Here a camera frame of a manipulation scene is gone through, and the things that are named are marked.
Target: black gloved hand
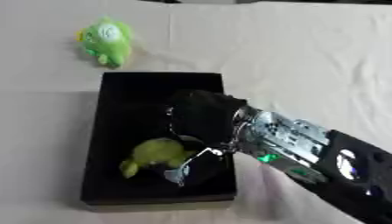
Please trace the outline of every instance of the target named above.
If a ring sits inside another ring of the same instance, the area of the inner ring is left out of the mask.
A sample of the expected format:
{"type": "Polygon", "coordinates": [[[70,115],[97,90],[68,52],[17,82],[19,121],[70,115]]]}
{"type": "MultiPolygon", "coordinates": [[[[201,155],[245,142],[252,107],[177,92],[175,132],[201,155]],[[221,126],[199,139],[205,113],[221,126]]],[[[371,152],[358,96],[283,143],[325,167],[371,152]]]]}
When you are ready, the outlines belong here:
{"type": "Polygon", "coordinates": [[[197,137],[207,146],[229,143],[233,116],[245,100],[203,90],[182,90],[171,99],[172,128],[178,135],[197,137]]]}

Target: green plush toy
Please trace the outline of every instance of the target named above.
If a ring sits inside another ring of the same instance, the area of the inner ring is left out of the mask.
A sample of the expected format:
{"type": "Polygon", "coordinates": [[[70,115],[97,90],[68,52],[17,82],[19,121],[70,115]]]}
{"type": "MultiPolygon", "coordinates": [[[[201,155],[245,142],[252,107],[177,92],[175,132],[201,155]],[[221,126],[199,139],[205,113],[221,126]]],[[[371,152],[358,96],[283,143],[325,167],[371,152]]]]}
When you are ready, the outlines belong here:
{"type": "Polygon", "coordinates": [[[132,155],[120,164],[122,175],[128,179],[137,174],[139,168],[165,164],[179,168],[195,151],[186,151],[184,146],[170,138],[161,137],[140,143],[132,155]]]}
{"type": "Polygon", "coordinates": [[[77,40],[88,54],[97,57],[101,65],[119,67],[130,56],[131,34],[126,24],[105,17],[79,31],[77,40]]]}

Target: black box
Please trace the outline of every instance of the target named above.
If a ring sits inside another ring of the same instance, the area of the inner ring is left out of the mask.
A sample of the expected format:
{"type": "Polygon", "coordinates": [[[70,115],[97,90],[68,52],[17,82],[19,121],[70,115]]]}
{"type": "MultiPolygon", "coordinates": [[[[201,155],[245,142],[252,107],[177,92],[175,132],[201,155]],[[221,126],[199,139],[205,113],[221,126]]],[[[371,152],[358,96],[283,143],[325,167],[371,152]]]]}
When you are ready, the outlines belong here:
{"type": "Polygon", "coordinates": [[[118,166],[142,141],[158,137],[154,107],[179,89],[223,93],[216,73],[105,73],[81,191],[92,207],[232,200],[236,194],[233,157],[227,168],[201,185],[180,188],[153,171],[125,179],[118,166]]]}

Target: green stuffed animal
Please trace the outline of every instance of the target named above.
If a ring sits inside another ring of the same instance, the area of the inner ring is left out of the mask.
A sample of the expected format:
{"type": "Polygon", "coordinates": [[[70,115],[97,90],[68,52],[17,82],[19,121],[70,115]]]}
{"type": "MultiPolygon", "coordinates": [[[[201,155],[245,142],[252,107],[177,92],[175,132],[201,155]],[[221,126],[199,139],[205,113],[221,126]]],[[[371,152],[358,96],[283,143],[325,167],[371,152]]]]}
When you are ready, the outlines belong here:
{"type": "Polygon", "coordinates": [[[120,67],[130,56],[131,38],[131,30],[126,24],[108,17],[77,33],[77,40],[85,51],[97,57],[101,65],[110,67],[120,67]]]}
{"type": "Polygon", "coordinates": [[[128,179],[140,168],[165,164],[172,169],[179,168],[196,151],[184,150],[184,146],[170,138],[161,137],[140,143],[130,157],[120,164],[122,175],[128,179]]]}

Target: white tablecloth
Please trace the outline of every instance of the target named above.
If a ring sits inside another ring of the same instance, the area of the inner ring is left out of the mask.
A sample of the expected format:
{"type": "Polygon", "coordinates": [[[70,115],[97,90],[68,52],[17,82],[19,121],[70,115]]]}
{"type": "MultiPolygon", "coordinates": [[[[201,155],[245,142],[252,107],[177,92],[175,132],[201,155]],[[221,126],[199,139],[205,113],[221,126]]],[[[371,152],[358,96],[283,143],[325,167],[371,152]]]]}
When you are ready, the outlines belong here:
{"type": "Polygon", "coordinates": [[[81,185],[101,74],[74,33],[130,24],[125,71],[222,73],[231,95],[392,149],[392,8],[348,4],[0,3],[1,223],[355,223],[283,174],[235,156],[226,210],[88,213],[81,185]]]}

